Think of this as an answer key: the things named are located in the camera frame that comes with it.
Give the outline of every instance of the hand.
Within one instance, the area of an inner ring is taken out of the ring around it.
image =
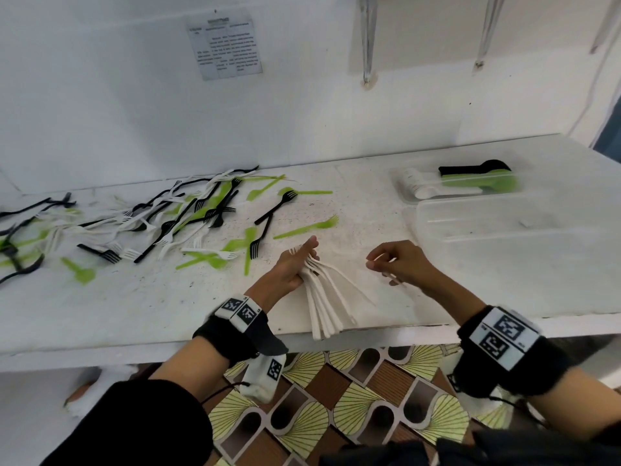
[[[423,250],[409,240],[384,242],[367,255],[366,267],[374,272],[390,273],[398,280],[423,291],[437,286],[443,274],[426,258]]]
[[[294,255],[291,255],[289,250],[285,250],[281,253],[274,268],[260,277],[246,291],[246,296],[251,297],[264,312],[268,312],[282,297],[302,286],[303,281],[298,273],[304,267],[304,260],[309,255],[319,259],[314,250],[317,245],[319,242],[313,235]]]

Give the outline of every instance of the black wristband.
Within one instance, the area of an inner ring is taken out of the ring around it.
[[[229,360],[229,368],[238,361],[255,358],[258,351],[250,339],[233,327],[229,321],[210,316],[194,333],[194,337],[203,337],[213,345],[218,353]]]
[[[495,307],[487,306],[457,331],[464,353],[453,371],[455,388],[477,398],[488,397],[497,385],[522,396],[550,391],[572,363],[567,354],[547,338],[539,336],[509,370],[471,340],[493,309]]]

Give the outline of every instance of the black cable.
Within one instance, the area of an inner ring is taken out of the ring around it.
[[[531,418],[532,420],[534,420],[535,422],[537,422],[539,425],[541,425],[543,428],[548,428],[546,426],[546,424],[544,424],[543,422],[541,422],[537,417],[535,417],[534,415],[532,415],[532,413],[530,412],[530,410],[528,410],[528,407],[526,407],[525,409],[522,408],[521,406],[518,406],[517,404],[514,404],[513,402],[508,401],[507,399],[503,399],[500,397],[496,397],[496,396],[490,396],[487,399],[489,399],[490,401],[500,401],[500,402],[504,402],[505,404],[509,404],[510,406],[512,406],[514,409],[519,410],[520,412],[522,412],[523,414],[526,414],[527,417]]]
[[[233,383],[233,384],[229,384],[228,386],[224,386],[222,389],[218,389],[218,391],[214,392],[212,395],[210,395],[207,399],[205,399],[203,402],[201,402],[201,406],[207,402],[209,399],[217,396],[218,394],[220,394],[221,392],[226,391],[227,389],[232,389],[235,386],[250,386],[250,383],[246,383],[245,381],[242,381],[240,383]]]

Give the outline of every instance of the clear plastic container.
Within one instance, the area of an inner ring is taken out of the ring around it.
[[[594,204],[576,187],[428,200],[404,219],[434,265],[490,304],[539,317],[613,313],[620,207]]]
[[[511,169],[486,174],[459,174],[442,177],[441,166],[480,165],[487,160],[501,160]],[[511,150],[485,151],[447,149],[416,154],[399,168],[389,170],[401,200],[416,204],[427,199],[446,199],[462,195],[515,193],[525,189],[526,173],[531,169],[523,158]]]

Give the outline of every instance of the person's right hand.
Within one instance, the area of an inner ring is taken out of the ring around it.
[[[374,272],[390,273],[402,282],[420,289],[433,289],[442,273],[426,258],[423,250],[409,240],[384,242],[367,255],[366,267]]]

